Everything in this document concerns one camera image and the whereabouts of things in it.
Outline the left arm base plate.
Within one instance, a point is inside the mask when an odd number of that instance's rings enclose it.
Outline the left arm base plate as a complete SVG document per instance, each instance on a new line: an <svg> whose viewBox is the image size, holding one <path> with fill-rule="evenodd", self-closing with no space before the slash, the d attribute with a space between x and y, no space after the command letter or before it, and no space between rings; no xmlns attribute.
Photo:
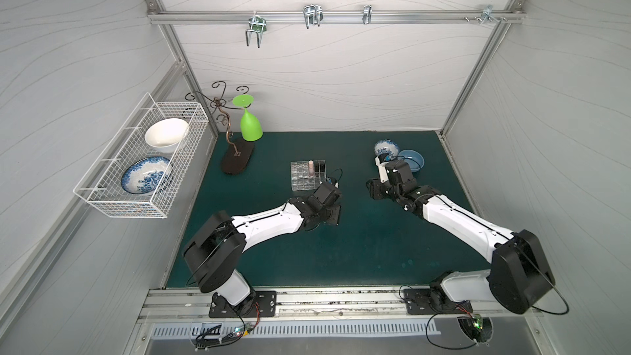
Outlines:
<svg viewBox="0 0 631 355"><path fill-rule="evenodd" d="M213 294L209 317L211 319L238 317L270 318L275 315L276 305L276 291L256 290L237 306L232 306L225 297L219 294Z"/></svg>

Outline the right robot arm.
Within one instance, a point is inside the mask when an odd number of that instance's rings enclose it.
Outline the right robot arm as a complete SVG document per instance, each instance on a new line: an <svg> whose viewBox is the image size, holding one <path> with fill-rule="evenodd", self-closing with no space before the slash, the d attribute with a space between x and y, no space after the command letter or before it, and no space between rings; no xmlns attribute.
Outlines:
<svg viewBox="0 0 631 355"><path fill-rule="evenodd" d="M366 187L374 200L390 199L403 210L451 233L484 257L487 270L445 272L430 284L429 303L446 312L463 302L495 302L522 315L534 309L550 291L555 277L538 237L495 225L454 203L430 186L420 186L409 164L376 157L379 171Z"/></svg>

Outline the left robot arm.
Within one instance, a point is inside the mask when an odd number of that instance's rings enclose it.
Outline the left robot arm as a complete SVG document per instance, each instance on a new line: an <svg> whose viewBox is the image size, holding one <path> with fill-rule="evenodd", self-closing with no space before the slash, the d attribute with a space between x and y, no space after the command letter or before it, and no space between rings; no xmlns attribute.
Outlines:
<svg viewBox="0 0 631 355"><path fill-rule="evenodd" d="M212 215L187 243L182 257L190 279L204 294L217 293L237 312L254 306L256 292L237 266L245 251L278 236L337 225L341 192L323 182L306 197L293 197L281 206L254 215Z"/></svg>

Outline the pink ombre lip gloss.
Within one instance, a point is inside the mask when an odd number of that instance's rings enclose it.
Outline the pink ombre lip gloss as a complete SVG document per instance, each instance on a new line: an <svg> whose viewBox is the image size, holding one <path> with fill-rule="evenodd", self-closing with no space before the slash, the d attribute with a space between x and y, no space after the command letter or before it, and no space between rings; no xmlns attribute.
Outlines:
<svg viewBox="0 0 631 355"><path fill-rule="evenodd" d="M309 178L315 177L315 162L313 160L308 161L308 175Z"/></svg>

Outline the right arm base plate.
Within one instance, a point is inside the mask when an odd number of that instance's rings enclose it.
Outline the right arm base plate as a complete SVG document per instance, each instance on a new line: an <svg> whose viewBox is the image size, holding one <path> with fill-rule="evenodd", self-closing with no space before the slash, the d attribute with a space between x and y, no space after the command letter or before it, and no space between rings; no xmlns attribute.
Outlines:
<svg viewBox="0 0 631 355"><path fill-rule="evenodd" d="M471 302L454 302L441 289L414 289L409 286L399 289L409 315L473 314Z"/></svg>

